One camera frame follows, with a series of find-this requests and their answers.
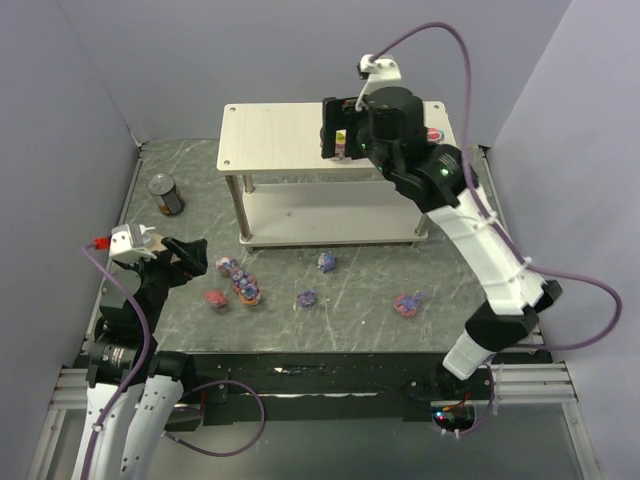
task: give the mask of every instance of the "gray tabletop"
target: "gray tabletop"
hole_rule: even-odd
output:
[[[224,177],[216,170],[216,140],[152,142],[143,147],[142,166],[126,221],[155,226],[179,240],[206,238],[212,265],[233,256],[253,273],[262,291],[259,305],[243,305],[230,280],[211,266],[206,275],[170,292],[155,337],[164,350],[198,351],[446,351],[464,322],[484,300],[484,292],[453,244],[434,225],[418,248],[409,245],[331,247],[338,263],[321,273],[318,256],[328,248],[282,248],[247,254]],[[496,208],[484,158],[474,167]],[[165,217],[147,192],[149,179],[170,173],[185,211]],[[256,184],[371,180],[375,174],[254,176]],[[318,292],[310,309],[293,308],[296,295]],[[203,293],[219,289],[229,305],[215,310]],[[426,293],[420,312],[404,318],[393,308],[401,293]]]

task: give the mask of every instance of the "white bracket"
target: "white bracket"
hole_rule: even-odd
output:
[[[365,55],[360,60],[359,68],[361,73],[367,73],[367,81],[358,95],[356,111],[359,112],[364,107],[364,96],[384,87],[394,87],[400,85],[402,75],[400,68],[391,55],[378,58],[375,62],[369,59],[373,55]]]

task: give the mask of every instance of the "white wall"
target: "white wall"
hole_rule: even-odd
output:
[[[135,145],[61,10],[0,3],[0,459],[24,478],[99,276],[80,253],[117,220]]]
[[[491,150],[509,227],[539,264],[619,289],[619,327],[566,355],[608,480],[640,478],[640,4],[573,0]],[[548,342],[600,330],[612,301],[564,282]]]
[[[218,137],[231,102],[356,95],[365,53],[420,23],[459,28],[474,68],[471,136],[493,144],[570,0],[59,0],[138,140]],[[460,125],[446,32],[393,52],[406,84]]]

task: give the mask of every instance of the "red toy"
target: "red toy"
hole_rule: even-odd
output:
[[[204,295],[204,299],[209,302],[209,305],[220,308],[224,307],[227,304],[227,297],[224,296],[220,290],[211,290],[206,292]]]

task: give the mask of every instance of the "tin can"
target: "tin can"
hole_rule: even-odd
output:
[[[147,184],[147,189],[164,215],[177,215],[184,210],[184,200],[171,175],[159,173]]]

